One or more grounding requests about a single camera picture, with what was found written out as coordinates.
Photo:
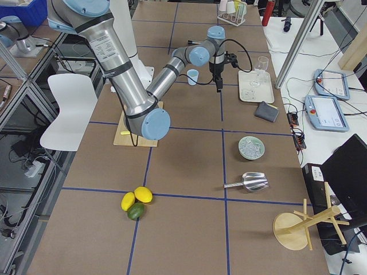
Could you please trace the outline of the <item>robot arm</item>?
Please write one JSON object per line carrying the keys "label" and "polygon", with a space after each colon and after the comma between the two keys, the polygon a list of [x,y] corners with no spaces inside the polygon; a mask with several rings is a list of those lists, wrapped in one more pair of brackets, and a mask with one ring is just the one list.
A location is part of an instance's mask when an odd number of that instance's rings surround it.
{"label": "robot arm", "polygon": [[36,58],[45,41],[29,34],[22,21],[15,15],[1,18],[1,42],[14,57]]}
{"label": "robot arm", "polygon": [[144,87],[124,49],[135,43],[127,1],[48,1],[47,8],[52,29],[88,41],[104,77],[118,94],[127,129],[145,139],[160,140],[168,133],[170,116],[158,102],[187,64],[209,64],[214,76],[223,70],[225,30],[212,26],[200,44],[176,49],[157,77]]}

